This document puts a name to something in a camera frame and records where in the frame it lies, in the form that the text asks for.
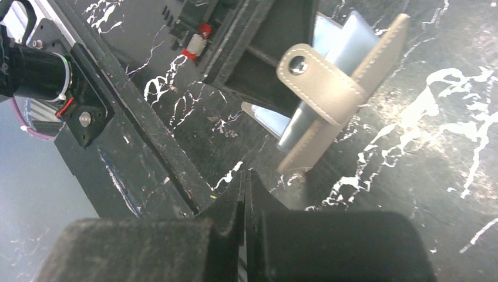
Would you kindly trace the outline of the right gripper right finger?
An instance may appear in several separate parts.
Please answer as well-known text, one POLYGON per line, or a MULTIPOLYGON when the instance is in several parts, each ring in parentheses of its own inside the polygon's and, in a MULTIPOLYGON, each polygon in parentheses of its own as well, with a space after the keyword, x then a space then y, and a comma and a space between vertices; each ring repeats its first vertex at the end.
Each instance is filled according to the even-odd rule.
POLYGON ((392 211, 290 210, 245 173, 250 281, 435 281, 410 220, 392 211))

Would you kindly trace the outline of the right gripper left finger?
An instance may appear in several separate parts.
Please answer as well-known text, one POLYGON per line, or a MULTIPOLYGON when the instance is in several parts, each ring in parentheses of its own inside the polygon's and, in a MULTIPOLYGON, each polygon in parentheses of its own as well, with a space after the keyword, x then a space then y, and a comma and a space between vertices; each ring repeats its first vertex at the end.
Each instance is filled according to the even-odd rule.
POLYGON ((245 172, 189 219, 83 219, 61 233, 38 281, 237 281, 245 172))

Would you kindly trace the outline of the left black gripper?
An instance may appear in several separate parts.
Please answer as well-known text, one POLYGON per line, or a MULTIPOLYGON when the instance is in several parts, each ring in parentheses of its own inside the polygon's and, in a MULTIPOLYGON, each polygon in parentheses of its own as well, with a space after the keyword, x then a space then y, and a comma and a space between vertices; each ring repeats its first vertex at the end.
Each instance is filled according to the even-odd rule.
POLYGON ((291 116, 300 101, 277 66, 290 47, 312 44, 317 12, 317 1, 166 1, 163 18, 203 83, 291 116))

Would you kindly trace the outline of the grey leather card holder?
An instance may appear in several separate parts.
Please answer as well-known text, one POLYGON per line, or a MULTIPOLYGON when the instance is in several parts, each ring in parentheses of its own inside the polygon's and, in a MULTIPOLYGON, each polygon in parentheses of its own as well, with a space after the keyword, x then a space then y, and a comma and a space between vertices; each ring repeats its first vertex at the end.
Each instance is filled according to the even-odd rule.
POLYGON ((290 47, 277 66, 278 79, 299 99, 291 116, 248 102, 241 105, 277 138, 285 153, 279 173, 315 166, 397 63, 408 26, 407 14, 399 14, 377 35, 356 11, 343 25, 317 15, 313 43, 290 47))

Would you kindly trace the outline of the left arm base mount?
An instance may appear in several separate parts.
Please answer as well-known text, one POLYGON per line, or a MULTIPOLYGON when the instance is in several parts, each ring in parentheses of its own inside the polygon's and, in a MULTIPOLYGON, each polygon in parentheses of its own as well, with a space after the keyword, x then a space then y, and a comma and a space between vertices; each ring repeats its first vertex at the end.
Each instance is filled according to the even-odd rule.
POLYGON ((86 148, 101 135, 115 112, 106 99, 109 84, 90 53, 80 43, 70 45, 54 22, 42 19, 31 42, 40 40, 44 50, 64 56, 72 67, 71 103, 63 103, 59 117, 67 124, 78 144, 86 148))

